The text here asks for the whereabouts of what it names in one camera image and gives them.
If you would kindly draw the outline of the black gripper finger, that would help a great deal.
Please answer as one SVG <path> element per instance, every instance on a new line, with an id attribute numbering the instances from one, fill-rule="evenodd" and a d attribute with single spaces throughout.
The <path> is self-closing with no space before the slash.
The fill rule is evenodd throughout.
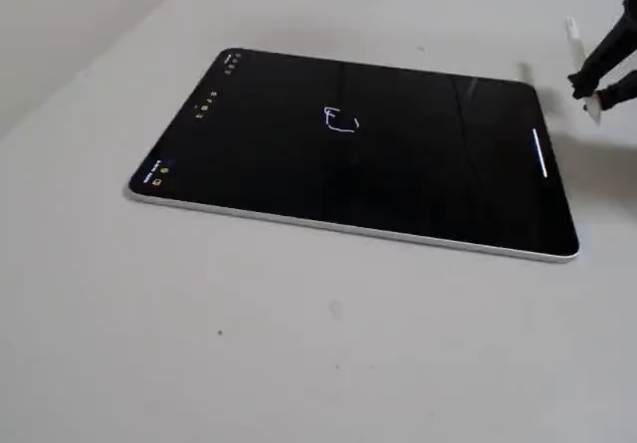
<path id="1" fill-rule="evenodd" d="M 592 97 L 601 79 L 636 51 L 636 0 L 623 1 L 617 23 L 584 60 L 578 72 L 568 76 L 576 100 Z"/>
<path id="2" fill-rule="evenodd" d="M 637 77 L 626 75 L 619 82 L 596 92 L 599 106 L 603 111 L 610 110 L 616 105 L 634 100 L 637 96 Z"/>

